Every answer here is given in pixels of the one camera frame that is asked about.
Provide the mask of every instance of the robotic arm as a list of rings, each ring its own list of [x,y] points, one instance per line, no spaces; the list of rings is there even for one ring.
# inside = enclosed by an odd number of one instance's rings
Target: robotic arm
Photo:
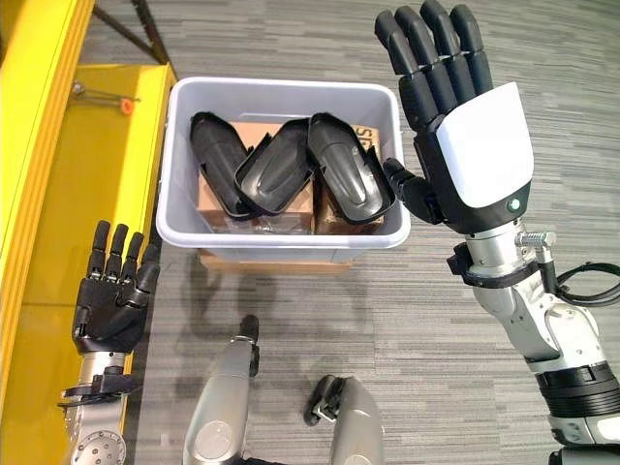
[[[125,357],[140,341],[146,311],[155,292],[157,249],[149,244],[138,267],[143,236],[135,232],[125,262],[122,254],[127,226],[118,225],[109,256],[109,223],[100,221],[92,253],[77,294],[72,336],[82,356],[77,386],[66,389],[65,411],[69,447],[64,465],[121,465],[125,441],[120,424],[124,395],[138,386],[123,374]]]
[[[282,465],[243,458],[250,378],[259,372],[259,321],[247,316],[218,357],[185,435],[183,465]],[[383,465],[377,404],[354,377],[324,376],[304,409],[309,426],[335,422],[331,465]]]
[[[586,307],[620,300],[620,285],[596,295],[561,286],[580,271],[620,276],[587,263],[555,275],[552,232],[526,232],[534,157],[516,84],[493,88],[480,30],[470,10],[450,14],[426,0],[377,16],[415,148],[419,177],[397,161],[384,168],[396,196],[421,220],[464,235],[448,262],[480,305],[504,327],[535,374],[554,438],[565,447],[549,464],[620,460],[620,386]],[[434,43],[428,30],[433,33]]]

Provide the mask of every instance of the silver cylinder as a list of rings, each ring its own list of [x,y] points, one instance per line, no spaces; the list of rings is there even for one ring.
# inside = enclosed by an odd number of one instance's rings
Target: silver cylinder
[[[93,376],[102,375],[108,366],[125,366],[125,356],[122,352],[89,352],[82,356],[78,383],[87,385],[92,383]]]

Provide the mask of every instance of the cardboard box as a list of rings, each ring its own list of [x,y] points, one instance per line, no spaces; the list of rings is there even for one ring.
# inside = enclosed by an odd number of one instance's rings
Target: cardboard box
[[[379,130],[367,126],[352,125],[359,142],[368,150],[375,147],[377,157],[381,160]],[[365,225],[352,225],[342,218],[333,207],[329,192],[322,183],[315,183],[315,234],[372,234],[384,223],[381,216]]]
[[[246,147],[256,146],[266,133],[278,132],[279,123],[231,122]],[[311,234],[314,225],[313,181],[294,198],[278,216],[261,216],[249,221],[235,221],[222,209],[213,191],[199,174],[198,210],[216,233]]]

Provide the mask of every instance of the robot finger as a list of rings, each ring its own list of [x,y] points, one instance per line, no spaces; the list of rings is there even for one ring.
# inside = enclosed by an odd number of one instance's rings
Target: robot finger
[[[159,277],[159,264],[154,261],[144,262],[138,270],[136,289],[147,294],[153,294]]]
[[[410,7],[400,7],[394,15],[396,22],[407,36],[422,71],[428,80],[437,110],[448,114],[456,108],[456,96],[450,83],[446,66],[439,59],[437,49],[428,33],[426,23]]]
[[[412,75],[418,71],[418,62],[390,10],[384,10],[377,15],[375,35],[386,48],[391,66],[397,76]]]
[[[86,268],[86,277],[88,279],[101,279],[104,274],[108,233],[109,223],[100,220],[99,223],[97,223],[95,237],[93,238],[93,247],[88,259],[88,267]]]
[[[437,0],[426,0],[419,13],[433,31],[435,47],[443,55],[456,100],[459,104],[472,100],[476,97],[476,89],[448,12]]]
[[[136,270],[138,268],[138,256],[140,254],[140,247],[144,236],[139,232],[134,232],[132,240],[129,242],[129,248],[127,249],[127,256],[123,269],[120,273],[123,283],[128,283],[136,277]]]
[[[146,264],[147,262],[158,262],[157,252],[157,247],[153,244],[148,244],[144,254],[142,255],[142,261],[140,264]]]
[[[390,11],[377,16],[375,34],[387,49],[394,71],[404,75],[398,81],[400,100],[409,125],[419,131],[439,114],[426,76],[419,70],[407,39]]]
[[[127,225],[119,224],[114,231],[112,237],[112,245],[109,248],[109,257],[106,262],[105,279],[111,282],[118,282],[120,275],[120,266],[122,263],[123,247],[125,246],[125,237],[127,237]]]
[[[469,72],[478,95],[493,88],[491,70],[484,52],[484,44],[478,23],[472,11],[465,5],[457,5],[449,14],[456,34],[461,40],[461,50],[466,54]]]

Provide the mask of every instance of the silver joint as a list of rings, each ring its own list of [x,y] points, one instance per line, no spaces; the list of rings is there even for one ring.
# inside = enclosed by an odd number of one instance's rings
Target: silver joint
[[[551,247],[557,239],[555,232],[518,232],[514,244],[519,247]]]
[[[534,247],[536,261],[546,264],[553,260],[551,246],[557,241],[555,232],[518,232],[514,237],[514,244],[518,247]]]

